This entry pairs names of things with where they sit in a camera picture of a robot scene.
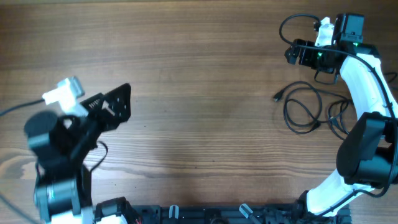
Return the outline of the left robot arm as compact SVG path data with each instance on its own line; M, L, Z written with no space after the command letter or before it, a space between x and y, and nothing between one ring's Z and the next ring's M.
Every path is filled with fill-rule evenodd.
M125 83L82 102L80 85L59 85L43 95L46 104L59 103L63 114L44 110L24 126L29 149L37 157L34 203L40 219L71 213L81 216L92 206L91 173L83 161L97 148L102 133L117 129L131 117L131 86Z

